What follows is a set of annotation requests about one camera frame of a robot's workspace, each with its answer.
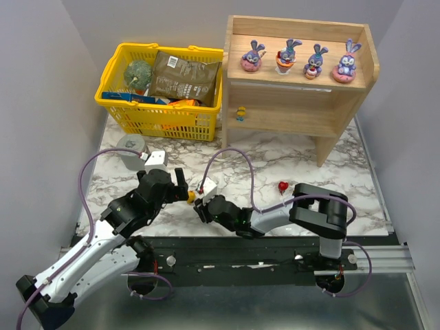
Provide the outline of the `small yellow striped toy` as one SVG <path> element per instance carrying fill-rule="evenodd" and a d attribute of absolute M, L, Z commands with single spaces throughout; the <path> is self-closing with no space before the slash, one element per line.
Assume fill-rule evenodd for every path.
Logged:
<path fill-rule="evenodd" d="M 236 120 L 239 122 L 244 121 L 244 117 L 246 115 L 246 108 L 245 107 L 239 107 L 236 111 Z"/>

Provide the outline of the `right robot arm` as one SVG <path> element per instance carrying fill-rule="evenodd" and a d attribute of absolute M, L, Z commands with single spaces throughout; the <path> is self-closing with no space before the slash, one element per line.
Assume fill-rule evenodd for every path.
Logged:
<path fill-rule="evenodd" d="M 309 184 L 296 184 L 287 198 L 264 210 L 240 208 L 223 195 L 211 194 L 195 200 L 194 210 L 204 223 L 214 221 L 239 237 L 253 239 L 289 224 L 300 226 L 319 236 L 319 254 L 339 259 L 347 237 L 347 210 L 356 212 L 348 197 L 336 191 Z"/>

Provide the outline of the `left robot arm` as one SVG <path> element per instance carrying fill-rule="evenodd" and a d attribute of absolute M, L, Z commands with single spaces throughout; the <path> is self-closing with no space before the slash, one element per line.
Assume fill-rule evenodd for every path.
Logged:
<path fill-rule="evenodd" d="M 141 170 L 139 185 L 113 200 L 89 231 L 55 264 L 36 276 L 24 275 L 16 288 L 44 329 L 58 329 L 76 306 L 107 280 L 129 272 L 157 271 L 153 247 L 134 232 L 148 226 L 163 205 L 188 199 L 181 168 L 177 182 L 165 170 Z"/>

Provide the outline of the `purple bunny with strawberry cake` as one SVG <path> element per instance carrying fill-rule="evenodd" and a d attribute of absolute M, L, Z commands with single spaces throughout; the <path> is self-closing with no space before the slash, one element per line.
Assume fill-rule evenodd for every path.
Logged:
<path fill-rule="evenodd" d="M 310 80 L 319 77 L 321 74 L 322 64 L 324 62 L 323 55 L 329 51 L 327 47 L 321 47 L 318 43 L 313 46 L 313 50 L 314 53 L 309 57 L 303 68 L 303 74 Z"/>

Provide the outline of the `yellow duck toy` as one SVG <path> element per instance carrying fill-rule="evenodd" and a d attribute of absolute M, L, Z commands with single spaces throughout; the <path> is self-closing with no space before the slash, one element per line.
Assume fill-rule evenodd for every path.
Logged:
<path fill-rule="evenodd" d="M 195 191 L 193 190 L 189 190 L 188 191 L 188 199 L 187 199 L 187 203 L 188 204 L 192 204 L 195 200 L 196 200 L 197 196 Z"/>

